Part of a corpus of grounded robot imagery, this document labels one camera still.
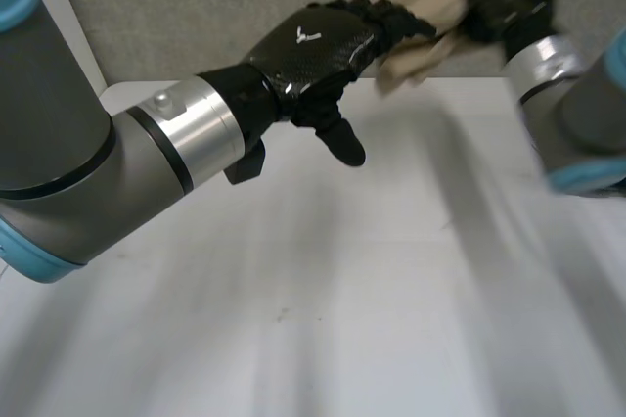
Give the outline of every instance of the small button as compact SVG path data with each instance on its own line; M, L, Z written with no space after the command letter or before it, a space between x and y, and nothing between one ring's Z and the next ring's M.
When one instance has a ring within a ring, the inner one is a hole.
M153 101L158 109L167 109L172 105L172 98L165 91L158 91L153 97Z

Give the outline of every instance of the white logo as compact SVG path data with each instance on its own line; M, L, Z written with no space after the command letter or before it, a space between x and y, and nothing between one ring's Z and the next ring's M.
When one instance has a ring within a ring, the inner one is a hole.
M306 33L302 33L302 27L298 27L297 38L295 39L295 43L310 42L311 40L317 40L318 38L322 38L321 33L307 35Z

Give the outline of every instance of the robotic arm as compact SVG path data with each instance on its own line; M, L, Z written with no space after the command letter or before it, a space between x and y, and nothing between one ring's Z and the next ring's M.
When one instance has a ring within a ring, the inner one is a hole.
M502 44L505 73L553 188L626 178L626 30L589 69L553 26L554 0L469 0L466 34Z
M0 0L0 257L59 280L220 171L257 176L276 121L311 127L348 165L365 152L337 102L406 37L434 27L380 0L313 4L237 65L109 116L40 0Z

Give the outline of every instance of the silver metal ring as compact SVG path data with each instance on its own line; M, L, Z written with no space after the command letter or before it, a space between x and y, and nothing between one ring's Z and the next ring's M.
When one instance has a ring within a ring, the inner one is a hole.
M505 66L517 98L546 82L577 77L585 67L571 42L562 35L546 37L515 55Z
M197 76L158 91L139 107L172 143L194 187L246 152L244 136L230 108L210 84Z

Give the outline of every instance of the beige cloth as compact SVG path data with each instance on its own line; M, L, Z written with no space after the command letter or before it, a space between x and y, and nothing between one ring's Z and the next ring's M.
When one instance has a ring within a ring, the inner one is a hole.
M377 87L389 93L409 80L423 82L434 69L453 54L474 50L480 45L464 38L457 27L467 13L466 0L390 0L401 4L416 17L437 27L437 38L407 39L379 61Z

